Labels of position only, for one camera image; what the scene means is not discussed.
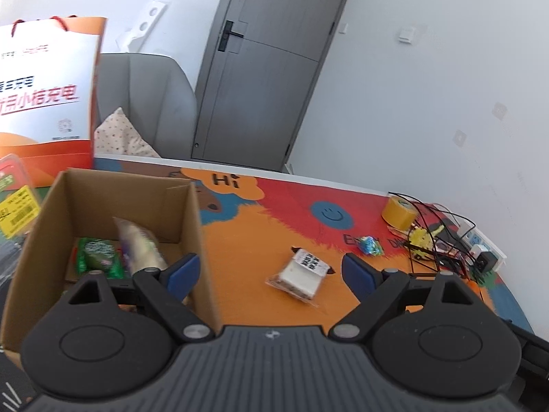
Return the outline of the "blue candy wrapper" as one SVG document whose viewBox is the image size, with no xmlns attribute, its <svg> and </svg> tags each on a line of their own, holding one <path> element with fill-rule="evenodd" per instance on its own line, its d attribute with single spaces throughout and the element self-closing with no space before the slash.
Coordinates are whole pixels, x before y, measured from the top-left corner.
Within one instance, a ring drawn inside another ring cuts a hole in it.
<svg viewBox="0 0 549 412">
<path fill-rule="evenodd" d="M 372 236 L 361 236 L 355 239 L 358 249 L 367 256 L 379 257 L 384 255 L 381 243 Z"/>
</svg>

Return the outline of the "purple wafer snack pack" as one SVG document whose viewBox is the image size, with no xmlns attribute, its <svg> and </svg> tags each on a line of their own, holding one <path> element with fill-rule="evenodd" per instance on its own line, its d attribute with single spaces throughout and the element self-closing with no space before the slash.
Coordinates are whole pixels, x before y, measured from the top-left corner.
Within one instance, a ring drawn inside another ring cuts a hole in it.
<svg viewBox="0 0 549 412">
<path fill-rule="evenodd" d="M 133 275 L 146 268 L 166 270 L 167 264 L 158 249 L 155 236 L 147 229 L 127 219 L 114 217 L 123 259 Z"/>
</svg>

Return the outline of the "black sesame cake pack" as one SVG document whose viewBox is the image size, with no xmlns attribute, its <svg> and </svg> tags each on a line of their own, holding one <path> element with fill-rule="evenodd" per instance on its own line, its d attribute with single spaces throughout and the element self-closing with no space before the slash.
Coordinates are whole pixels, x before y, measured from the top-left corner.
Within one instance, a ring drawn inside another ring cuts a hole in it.
<svg viewBox="0 0 549 412">
<path fill-rule="evenodd" d="M 265 280 L 267 286 L 285 292 L 294 299 L 318 307 L 315 297 L 327 276 L 335 270 L 304 248 L 292 247 L 286 266 Z"/>
</svg>

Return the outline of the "green snack packet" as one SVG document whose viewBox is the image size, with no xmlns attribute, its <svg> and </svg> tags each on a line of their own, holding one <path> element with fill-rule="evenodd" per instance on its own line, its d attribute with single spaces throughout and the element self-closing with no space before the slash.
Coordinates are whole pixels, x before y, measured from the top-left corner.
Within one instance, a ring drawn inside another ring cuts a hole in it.
<svg viewBox="0 0 549 412">
<path fill-rule="evenodd" d="M 75 270 L 78 275 L 100 271 L 108 279 L 125 278 L 119 249 L 110 240 L 105 239 L 82 237 L 78 240 Z"/>
</svg>

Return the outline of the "yellow toy figure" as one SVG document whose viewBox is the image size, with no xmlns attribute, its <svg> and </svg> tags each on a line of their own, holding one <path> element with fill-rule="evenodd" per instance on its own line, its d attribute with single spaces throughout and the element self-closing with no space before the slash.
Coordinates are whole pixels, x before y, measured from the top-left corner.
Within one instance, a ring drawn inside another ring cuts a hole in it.
<svg viewBox="0 0 549 412">
<path fill-rule="evenodd" d="M 408 243 L 415 260 L 431 260 L 434 257 L 434 239 L 444 230 L 440 225 L 434 231 L 417 227 L 409 233 Z"/>
</svg>

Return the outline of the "yellow tape roll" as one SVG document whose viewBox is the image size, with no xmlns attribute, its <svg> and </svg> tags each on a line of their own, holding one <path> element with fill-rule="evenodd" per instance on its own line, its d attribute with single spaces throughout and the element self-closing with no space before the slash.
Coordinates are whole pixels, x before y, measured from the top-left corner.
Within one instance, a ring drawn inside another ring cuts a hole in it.
<svg viewBox="0 0 549 412">
<path fill-rule="evenodd" d="M 418 216 L 418 209 L 408 200 L 397 195 L 388 197 L 382 212 L 385 223 L 401 232 L 407 232 Z"/>
</svg>

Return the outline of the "colourful cat table mat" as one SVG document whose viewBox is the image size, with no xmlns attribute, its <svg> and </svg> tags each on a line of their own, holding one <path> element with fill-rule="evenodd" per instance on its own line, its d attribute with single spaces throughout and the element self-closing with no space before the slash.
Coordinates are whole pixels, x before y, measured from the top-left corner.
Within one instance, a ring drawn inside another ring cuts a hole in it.
<svg viewBox="0 0 549 412">
<path fill-rule="evenodd" d="M 381 213 L 385 195 L 340 183 L 228 165 L 143 157 L 96 159 L 98 170 L 121 171 L 196 182 L 209 280 L 223 324 L 321 324 L 330 328 L 357 305 L 341 275 L 328 276 L 313 304 L 267 285 L 305 248 L 341 269 L 341 258 L 357 252 L 357 238 L 373 236 L 380 257 L 366 257 L 378 269 L 408 271 L 400 237 Z"/>
</svg>

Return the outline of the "white power strip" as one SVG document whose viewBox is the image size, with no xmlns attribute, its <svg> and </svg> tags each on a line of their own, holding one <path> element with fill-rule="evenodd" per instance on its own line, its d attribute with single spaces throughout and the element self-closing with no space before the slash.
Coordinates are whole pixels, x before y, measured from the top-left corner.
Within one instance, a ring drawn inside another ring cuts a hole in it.
<svg viewBox="0 0 549 412">
<path fill-rule="evenodd" d="M 474 251 L 489 251 L 496 257 L 496 262 L 492 270 L 498 272 L 502 265 L 505 264 L 507 256 L 504 254 L 490 239 L 486 237 L 480 230 L 473 226 L 461 225 L 457 232 L 458 237 L 462 242 Z"/>
</svg>

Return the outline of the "black power adapter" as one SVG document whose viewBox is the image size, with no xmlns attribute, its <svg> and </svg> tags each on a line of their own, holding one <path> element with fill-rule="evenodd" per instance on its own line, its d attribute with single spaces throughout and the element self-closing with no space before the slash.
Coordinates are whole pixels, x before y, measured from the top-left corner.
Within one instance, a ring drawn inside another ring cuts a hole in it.
<svg viewBox="0 0 549 412">
<path fill-rule="evenodd" d="M 493 270 L 497 262 L 498 257 L 494 255 L 491 251 L 482 251 L 477 256 L 474 267 L 480 273 L 488 273 Z"/>
</svg>

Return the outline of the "brown cardboard box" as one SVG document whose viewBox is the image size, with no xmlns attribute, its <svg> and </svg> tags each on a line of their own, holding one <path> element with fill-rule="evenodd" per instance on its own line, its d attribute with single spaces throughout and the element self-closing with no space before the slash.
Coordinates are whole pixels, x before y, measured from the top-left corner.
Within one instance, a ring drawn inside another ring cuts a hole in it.
<svg viewBox="0 0 549 412">
<path fill-rule="evenodd" d="M 207 259 L 192 181 L 69 169 L 50 187 L 10 283 L 1 344 L 13 361 L 31 329 L 76 282 L 73 248 L 83 237 L 119 239 L 117 219 L 150 231 L 167 264 L 188 253 Z"/>
</svg>

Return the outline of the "polka dot cushion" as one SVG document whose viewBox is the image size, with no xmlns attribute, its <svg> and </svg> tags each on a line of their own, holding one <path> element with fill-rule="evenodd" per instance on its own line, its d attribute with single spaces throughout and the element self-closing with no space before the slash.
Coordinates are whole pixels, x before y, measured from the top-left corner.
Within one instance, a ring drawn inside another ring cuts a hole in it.
<svg viewBox="0 0 549 412">
<path fill-rule="evenodd" d="M 133 127 L 121 107 L 95 129 L 94 152 L 160 158 L 160 154 Z"/>
</svg>

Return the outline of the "clear plastic food container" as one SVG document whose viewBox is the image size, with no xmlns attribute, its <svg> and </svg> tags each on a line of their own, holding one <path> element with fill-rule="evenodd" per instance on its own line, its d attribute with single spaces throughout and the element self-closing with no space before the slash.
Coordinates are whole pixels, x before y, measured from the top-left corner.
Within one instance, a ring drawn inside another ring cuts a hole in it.
<svg viewBox="0 0 549 412">
<path fill-rule="evenodd" d="M 21 159 L 11 153 L 1 158 L 1 286 L 12 277 L 24 242 L 41 209 L 30 175 Z"/>
</svg>

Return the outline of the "grey upholstered chair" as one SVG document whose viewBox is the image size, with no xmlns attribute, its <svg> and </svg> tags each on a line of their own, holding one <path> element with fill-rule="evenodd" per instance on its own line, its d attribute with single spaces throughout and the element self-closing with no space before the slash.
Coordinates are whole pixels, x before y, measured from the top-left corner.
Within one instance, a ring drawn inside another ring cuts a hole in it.
<svg viewBox="0 0 549 412">
<path fill-rule="evenodd" d="M 161 157 L 192 157 L 197 101 L 176 60 L 155 54 L 102 53 L 97 69 L 95 125 L 118 108 Z"/>
</svg>

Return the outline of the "grey door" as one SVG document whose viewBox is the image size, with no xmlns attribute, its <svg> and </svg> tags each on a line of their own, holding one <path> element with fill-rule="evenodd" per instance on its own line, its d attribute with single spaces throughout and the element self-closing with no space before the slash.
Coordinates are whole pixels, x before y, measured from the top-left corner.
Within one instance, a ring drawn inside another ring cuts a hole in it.
<svg viewBox="0 0 549 412">
<path fill-rule="evenodd" d="M 346 0 L 220 0 L 196 84 L 196 160 L 278 171 Z M 243 38 L 218 44 L 225 21 Z"/>
</svg>

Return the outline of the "white foam packaging piece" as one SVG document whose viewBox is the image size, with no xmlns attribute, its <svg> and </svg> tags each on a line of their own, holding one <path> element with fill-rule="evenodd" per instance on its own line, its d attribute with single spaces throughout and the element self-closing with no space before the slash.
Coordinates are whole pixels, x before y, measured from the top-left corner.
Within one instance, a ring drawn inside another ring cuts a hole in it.
<svg viewBox="0 0 549 412">
<path fill-rule="evenodd" d="M 149 1 L 140 12 L 136 23 L 116 39 L 119 50 L 123 53 L 139 52 L 167 7 L 168 3 Z"/>
</svg>

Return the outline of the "orange white paper gift bag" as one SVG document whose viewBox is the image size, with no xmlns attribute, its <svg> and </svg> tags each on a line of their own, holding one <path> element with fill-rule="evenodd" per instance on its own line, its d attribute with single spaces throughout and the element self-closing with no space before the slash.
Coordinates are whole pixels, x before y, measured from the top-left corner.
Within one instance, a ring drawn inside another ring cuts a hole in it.
<svg viewBox="0 0 549 412">
<path fill-rule="evenodd" d="M 102 17 L 14 21 L 1 28 L 1 154 L 33 184 L 90 168 Z"/>
</svg>

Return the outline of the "white wall switch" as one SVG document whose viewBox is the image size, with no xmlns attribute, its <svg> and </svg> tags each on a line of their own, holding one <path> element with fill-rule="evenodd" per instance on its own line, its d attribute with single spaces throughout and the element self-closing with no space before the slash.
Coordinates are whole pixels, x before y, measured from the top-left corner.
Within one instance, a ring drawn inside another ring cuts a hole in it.
<svg viewBox="0 0 549 412">
<path fill-rule="evenodd" d="M 414 26 L 402 28 L 397 36 L 399 43 L 412 45 L 417 34 L 417 29 Z"/>
</svg>

